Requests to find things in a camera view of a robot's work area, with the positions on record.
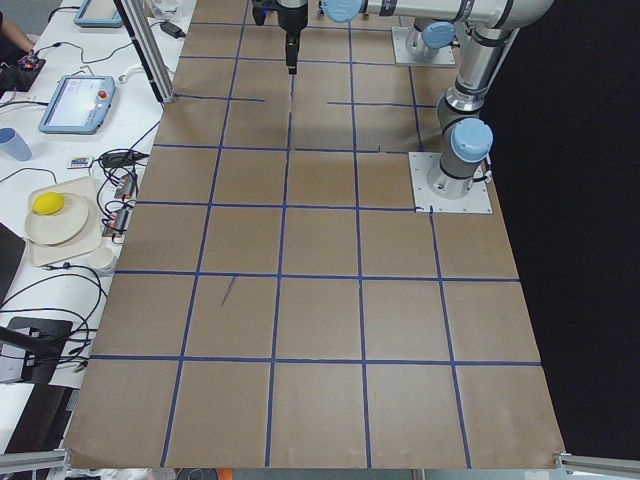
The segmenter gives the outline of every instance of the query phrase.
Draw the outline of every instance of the plate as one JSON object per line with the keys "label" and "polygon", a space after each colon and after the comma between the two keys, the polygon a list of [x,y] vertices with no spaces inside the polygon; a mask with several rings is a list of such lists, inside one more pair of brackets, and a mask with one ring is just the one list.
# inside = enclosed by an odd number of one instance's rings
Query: plate
{"label": "plate", "polygon": [[84,197],[61,193],[64,206],[51,215],[40,215],[30,210],[24,224],[27,237],[41,245],[55,245],[77,235],[89,217],[89,205]]}

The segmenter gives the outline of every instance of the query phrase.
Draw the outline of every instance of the light blue cap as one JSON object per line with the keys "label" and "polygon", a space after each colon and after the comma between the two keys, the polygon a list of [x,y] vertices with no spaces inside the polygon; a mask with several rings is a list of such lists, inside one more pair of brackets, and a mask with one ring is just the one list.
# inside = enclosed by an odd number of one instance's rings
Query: light blue cap
{"label": "light blue cap", "polygon": [[324,14],[336,23],[347,23],[360,13],[364,0],[322,0]]}
{"label": "light blue cap", "polygon": [[435,22],[422,31],[422,40],[429,48],[443,48],[453,42],[455,34],[453,23]]}
{"label": "light blue cap", "polygon": [[483,160],[493,145],[493,132],[478,118],[465,118],[451,134],[451,148],[460,160],[477,163]]}

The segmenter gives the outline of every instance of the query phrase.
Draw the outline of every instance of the yellow object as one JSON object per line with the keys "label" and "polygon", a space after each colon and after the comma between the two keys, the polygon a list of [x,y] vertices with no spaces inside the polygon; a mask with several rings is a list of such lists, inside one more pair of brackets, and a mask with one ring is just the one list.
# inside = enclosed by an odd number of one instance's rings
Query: yellow object
{"label": "yellow object", "polygon": [[33,201],[33,211],[39,215],[52,215],[64,207],[64,197],[59,193],[47,192]]}

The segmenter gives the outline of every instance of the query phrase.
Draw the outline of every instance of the dark wall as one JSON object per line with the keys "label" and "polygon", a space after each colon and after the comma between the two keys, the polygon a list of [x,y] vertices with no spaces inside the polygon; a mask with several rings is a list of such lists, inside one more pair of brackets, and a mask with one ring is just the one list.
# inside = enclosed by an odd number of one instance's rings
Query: dark wall
{"label": "dark wall", "polygon": [[640,2],[556,0],[487,99],[566,450],[640,459]]}

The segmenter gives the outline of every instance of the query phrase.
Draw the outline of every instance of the white mounting plate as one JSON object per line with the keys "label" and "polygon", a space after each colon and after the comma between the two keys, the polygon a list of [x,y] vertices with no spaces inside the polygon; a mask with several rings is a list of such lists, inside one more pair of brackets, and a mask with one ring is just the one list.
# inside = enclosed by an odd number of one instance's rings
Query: white mounting plate
{"label": "white mounting plate", "polygon": [[438,50],[435,55],[414,55],[407,50],[407,38],[413,31],[413,27],[392,27],[391,38],[393,38],[393,51],[396,54],[398,65],[455,68],[456,60],[453,57],[451,47],[444,47]]}
{"label": "white mounting plate", "polygon": [[[440,161],[441,153],[410,152],[411,182],[413,201],[418,213],[491,213],[491,202],[484,182],[474,183],[471,191],[458,200],[449,200],[436,195],[427,184],[427,172],[431,165]],[[482,168],[476,170],[476,177],[483,175]]]}

